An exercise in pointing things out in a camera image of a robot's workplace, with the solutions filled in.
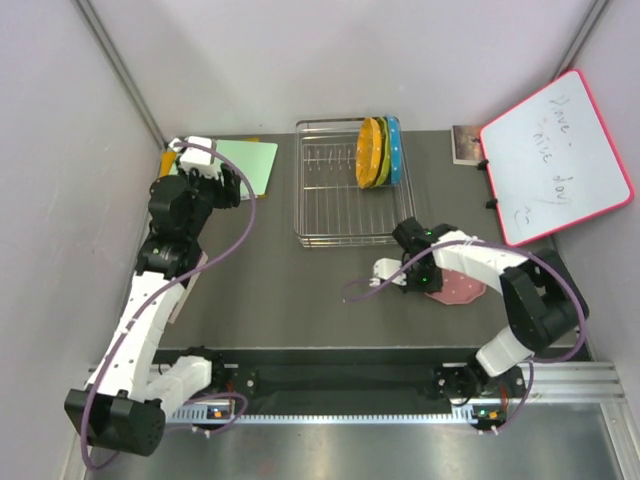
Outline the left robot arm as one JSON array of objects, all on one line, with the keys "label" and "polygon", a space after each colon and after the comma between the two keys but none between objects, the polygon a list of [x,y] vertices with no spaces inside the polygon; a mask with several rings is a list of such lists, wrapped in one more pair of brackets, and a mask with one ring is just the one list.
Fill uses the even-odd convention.
[{"label": "left robot arm", "polygon": [[156,379],[149,374],[166,325],[196,277],[213,265],[198,242],[203,227],[213,210],[238,206],[247,183],[245,175],[223,165],[218,173],[192,167],[151,184],[149,231],[127,306],[98,367],[64,402],[85,462],[92,447],[152,454],[168,419],[194,394],[212,397],[226,387],[225,370],[207,353],[179,357]]}]

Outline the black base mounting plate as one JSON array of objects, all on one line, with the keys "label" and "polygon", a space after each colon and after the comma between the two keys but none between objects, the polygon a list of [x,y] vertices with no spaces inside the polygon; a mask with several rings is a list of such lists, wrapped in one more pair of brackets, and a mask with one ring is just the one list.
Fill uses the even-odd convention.
[{"label": "black base mounting plate", "polygon": [[465,347],[190,347],[184,352],[212,360],[209,390],[245,395],[252,414],[417,413],[465,400],[515,399],[525,391],[520,367],[479,388],[467,371],[475,352]]}]

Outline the treehouse paperback book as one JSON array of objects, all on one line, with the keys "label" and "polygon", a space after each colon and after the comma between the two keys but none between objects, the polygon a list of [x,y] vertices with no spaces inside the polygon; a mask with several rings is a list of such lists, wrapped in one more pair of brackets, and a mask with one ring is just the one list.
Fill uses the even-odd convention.
[{"label": "treehouse paperback book", "polygon": [[[197,267],[200,267],[202,265],[204,265],[206,262],[208,261],[208,255],[205,252],[202,252],[199,259],[198,259],[198,263],[196,264]],[[192,289],[194,288],[198,278],[199,278],[200,274],[194,274],[192,277],[189,278],[189,280],[186,283],[186,287],[184,289],[184,292],[182,293],[180,299],[178,300],[178,302],[176,303],[176,305],[174,306],[171,315],[169,316],[168,319],[168,323],[169,324],[174,324],[175,321],[177,320],[181,310],[184,307],[184,304],[186,302],[186,300],[188,299]]]}]

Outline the pink polka dot plate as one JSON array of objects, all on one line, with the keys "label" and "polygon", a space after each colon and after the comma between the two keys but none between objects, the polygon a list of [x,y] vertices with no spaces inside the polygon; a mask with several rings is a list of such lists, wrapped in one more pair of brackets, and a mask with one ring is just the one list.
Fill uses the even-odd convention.
[{"label": "pink polka dot plate", "polygon": [[447,306],[470,304],[486,293],[486,285],[453,270],[442,270],[442,289],[426,296]]}]

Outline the green polka dot plate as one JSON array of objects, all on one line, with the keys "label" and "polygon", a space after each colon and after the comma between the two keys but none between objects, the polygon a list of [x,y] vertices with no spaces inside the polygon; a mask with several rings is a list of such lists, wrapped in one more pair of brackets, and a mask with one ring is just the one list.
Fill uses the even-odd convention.
[{"label": "green polka dot plate", "polygon": [[388,183],[391,165],[391,153],[389,144],[389,127],[387,120],[384,116],[381,116],[377,118],[377,123],[379,125],[381,133],[381,160],[374,186],[381,187]]}]

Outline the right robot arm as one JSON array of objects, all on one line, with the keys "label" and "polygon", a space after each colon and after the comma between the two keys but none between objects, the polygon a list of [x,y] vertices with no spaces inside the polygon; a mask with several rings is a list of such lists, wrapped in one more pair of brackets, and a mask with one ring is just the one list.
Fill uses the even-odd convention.
[{"label": "right robot arm", "polygon": [[589,316],[584,296],[553,249],[492,248],[452,225],[426,229],[413,217],[399,223],[392,236],[403,256],[377,261],[377,278],[445,305],[468,304],[487,289],[502,297],[506,327],[467,362],[467,384],[478,395],[492,394],[506,371],[546,350]]}]

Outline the orange polka dot plate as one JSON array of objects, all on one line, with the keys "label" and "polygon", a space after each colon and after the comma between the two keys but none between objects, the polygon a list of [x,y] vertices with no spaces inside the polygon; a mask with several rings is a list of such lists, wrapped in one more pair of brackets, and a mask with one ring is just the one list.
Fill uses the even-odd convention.
[{"label": "orange polka dot plate", "polygon": [[381,165],[382,134],[376,118],[366,117],[360,127],[356,144],[356,181],[361,189],[375,183]]}]

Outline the blue polka dot plate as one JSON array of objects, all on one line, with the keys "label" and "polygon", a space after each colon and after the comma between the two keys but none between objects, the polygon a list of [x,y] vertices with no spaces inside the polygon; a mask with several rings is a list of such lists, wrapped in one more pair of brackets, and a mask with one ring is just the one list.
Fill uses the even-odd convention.
[{"label": "blue polka dot plate", "polygon": [[390,184],[397,185],[403,172],[403,150],[400,123],[394,116],[386,117],[389,128],[389,144],[390,144]]}]

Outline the yellow cutting board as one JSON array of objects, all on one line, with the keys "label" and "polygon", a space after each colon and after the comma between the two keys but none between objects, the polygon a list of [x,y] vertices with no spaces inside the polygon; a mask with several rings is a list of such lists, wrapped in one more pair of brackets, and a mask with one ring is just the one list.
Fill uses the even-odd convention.
[{"label": "yellow cutting board", "polygon": [[[246,175],[256,198],[263,198],[270,178],[277,145],[261,143],[257,137],[247,137],[241,140],[215,140],[216,149],[230,158]],[[167,176],[176,159],[176,153],[170,148],[162,154],[159,177]]]}]

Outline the pink framed whiteboard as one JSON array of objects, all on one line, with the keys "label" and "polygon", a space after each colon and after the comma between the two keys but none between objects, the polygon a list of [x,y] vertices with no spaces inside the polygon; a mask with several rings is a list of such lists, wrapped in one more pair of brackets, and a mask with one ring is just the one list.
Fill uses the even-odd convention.
[{"label": "pink framed whiteboard", "polygon": [[634,199],[631,178],[579,70],[567,71],[485,125],[480,142],[510,246]]}]

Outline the light green cutting board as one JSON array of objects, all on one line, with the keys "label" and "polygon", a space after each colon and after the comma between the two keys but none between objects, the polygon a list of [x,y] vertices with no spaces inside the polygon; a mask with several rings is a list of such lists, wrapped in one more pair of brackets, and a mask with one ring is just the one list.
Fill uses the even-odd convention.
[{"label": "light green cutting board", "polygon": [[271,170],[275,161],[278,145],[241,140],[222,140],[207,137],[188,136],[184,139],[174,138],[169,148],[177,153],[176,162],[170,173],[179,171],[188,173],[195,169],[205,178],[220,179],[223,163],[217,157],[200,149],[177,147],[178,143],[188,142],[215,149],[218,153],[232,161],[246,176],[256,197],[265,195]]}]

